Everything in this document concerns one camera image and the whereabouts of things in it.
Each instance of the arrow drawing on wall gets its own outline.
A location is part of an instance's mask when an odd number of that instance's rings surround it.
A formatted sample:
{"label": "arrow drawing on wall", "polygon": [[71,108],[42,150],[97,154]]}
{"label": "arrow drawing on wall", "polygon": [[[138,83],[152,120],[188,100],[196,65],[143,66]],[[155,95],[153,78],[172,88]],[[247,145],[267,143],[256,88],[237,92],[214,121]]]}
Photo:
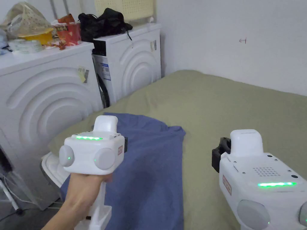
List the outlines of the arrow drawing on wall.
{"label": "arrow drawing on wall", "polygon": [[243,42],[243,41],[245,41],[245,44],[246,44],[246,38],[245,38],[245,40],[243,40],[243,39],[240,39],[240,40],[239,40],[239,42]]}

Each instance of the sticker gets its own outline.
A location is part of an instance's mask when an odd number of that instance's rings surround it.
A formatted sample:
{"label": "sticker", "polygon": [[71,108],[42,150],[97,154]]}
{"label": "sticker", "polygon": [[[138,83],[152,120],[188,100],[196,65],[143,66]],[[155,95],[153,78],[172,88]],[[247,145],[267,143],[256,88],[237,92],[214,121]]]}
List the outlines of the sticker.
{"label": "sticker", "polygon": [[121,146],[121,147],[118,148],[118,154],[117,154],[117,155],[119,155],[119,154],[122,153],[122,149],[123,149],[123,146]]}
{"label": "sticker", "polygon": [[102,69],[102,74],[103,74],[103,78],[105,80],[110,81],[111,80],[111,75],[110,75],[110,69],[109,69],[109,65],[105,64],[105,63],[99,63],[101,69]]}
{"label": "sticker", "polygon": [[157,50],[157,40],[150,42],[150,49],[151,49],[151,52],[153,52],[154,50]]}
{"label": "sticker", "polygon": [[79,75],[80,80],[83,83],[87,83],[88,73],[89,73],[89,70],[85,69],[83,66],[79,66],[78,75]]}
{"label": "sticker", "polygon": [[229,192],[229,194],[231,195],[231,186],[230,184],[228,183],[226,177],[223,175],[223,184],[225,185],[227,191]]}

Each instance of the blue cloth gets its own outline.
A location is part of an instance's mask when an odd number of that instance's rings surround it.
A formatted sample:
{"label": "blue cloth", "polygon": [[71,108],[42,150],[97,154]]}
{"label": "blue cloth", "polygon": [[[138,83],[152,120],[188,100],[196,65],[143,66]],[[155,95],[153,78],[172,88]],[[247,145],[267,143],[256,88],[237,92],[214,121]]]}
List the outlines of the blue cloth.
{"label": "blue cloth", "polygon": [[[179,126],[141,115],[105,113],[118,118],[117,132],[128,137],[123,163],[107,183],[112,206],[107,230],[183,230],[182,142]],[[61,187],[67,192],[69,178]]]}

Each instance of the white handheld device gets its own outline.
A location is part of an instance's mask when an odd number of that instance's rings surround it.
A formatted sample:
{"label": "white handheld device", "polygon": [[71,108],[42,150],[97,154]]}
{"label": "white handheld device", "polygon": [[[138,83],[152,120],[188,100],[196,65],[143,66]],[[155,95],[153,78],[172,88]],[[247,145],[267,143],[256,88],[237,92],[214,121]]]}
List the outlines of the white handheld device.
{"label": "white handheld device", "polygon": [[[65,139],[60,149],[60,164],[70,173],[107,175],[124,160],[125,138],[117,133],[115,116],[98,116],[94,130],[74,134]],[[105,229],[111,218],[111,206],[104,205],[106,183],[102,182],[97,199],[90,209],[90,218],[81,221],[75,230]]]}
{"label": "white handheld device", "polygon": [[217,170],[220,151],[220,188],[241,230],[306,229],[307,181],[264,153],[256,130],[235,130],[230,137],[212,151],[212,166]]}

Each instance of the laundry basket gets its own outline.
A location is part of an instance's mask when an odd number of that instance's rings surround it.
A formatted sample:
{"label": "laundry basket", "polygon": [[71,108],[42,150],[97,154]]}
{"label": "laundry basket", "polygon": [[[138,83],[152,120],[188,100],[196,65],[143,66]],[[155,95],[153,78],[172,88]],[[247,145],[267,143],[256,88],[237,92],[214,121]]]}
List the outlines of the laundry basket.
{"label": "laundry basket", "polygon": [[125,21],[150,17],[154,14],[153,0],[95,0],[97,14],[103,14],[106,8],[119,11]]}

